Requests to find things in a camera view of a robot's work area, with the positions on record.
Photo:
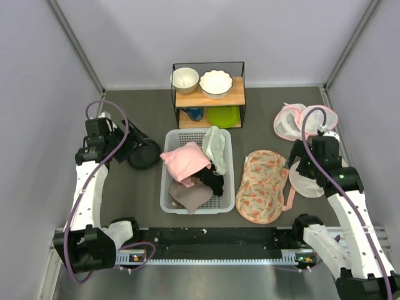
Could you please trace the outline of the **floral mesh laundry bag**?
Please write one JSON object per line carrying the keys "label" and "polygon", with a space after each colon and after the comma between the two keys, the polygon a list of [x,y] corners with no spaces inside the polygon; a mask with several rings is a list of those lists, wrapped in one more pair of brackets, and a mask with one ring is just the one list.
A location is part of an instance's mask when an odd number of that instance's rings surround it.
{"label": "floral mesh laundry bag", "polygon": [[244,219],[270,224],[292,208],[295,189],[291,188],[287,197],[283,193],[289,177],[285,163],[282,155],[269,150],[253,151],[246,156],[236,193],[236,209]]}

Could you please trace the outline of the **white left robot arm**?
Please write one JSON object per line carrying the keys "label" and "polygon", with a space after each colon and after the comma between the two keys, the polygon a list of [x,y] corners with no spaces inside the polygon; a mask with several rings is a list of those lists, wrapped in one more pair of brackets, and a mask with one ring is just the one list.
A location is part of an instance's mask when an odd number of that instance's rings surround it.
{"label": "white left robot arm", "polygon": [[138,246],[142,234],[133,217],[120,218],[101,226],[103,187],[111,161],[127,161],[144,167],[149,139],[131,121],[124,121],[128,132],[111,121],[108,112],[85,123],[83,146],[75,155],[77,182],[71,213],[53,244],[63,263],[73,274],[114,267],[118,250]]}

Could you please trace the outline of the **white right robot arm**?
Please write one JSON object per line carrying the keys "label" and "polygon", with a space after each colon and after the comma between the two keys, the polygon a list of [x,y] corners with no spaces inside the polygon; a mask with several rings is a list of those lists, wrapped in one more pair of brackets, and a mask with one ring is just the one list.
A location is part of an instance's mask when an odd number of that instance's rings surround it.
{"label": "white right robot arm", "polygon": [[366,207],[364,186],[354,167],[344,167],[339,138],[319,132],[311,142],[295,140],[286,168],[298,158],[296,171],[323,189],[340,223],[342,247],[317,216],[299,215],[292,225],[292,241],[310,246],[329,268],[340,299],[396,299],[399,274],[386,257]]}

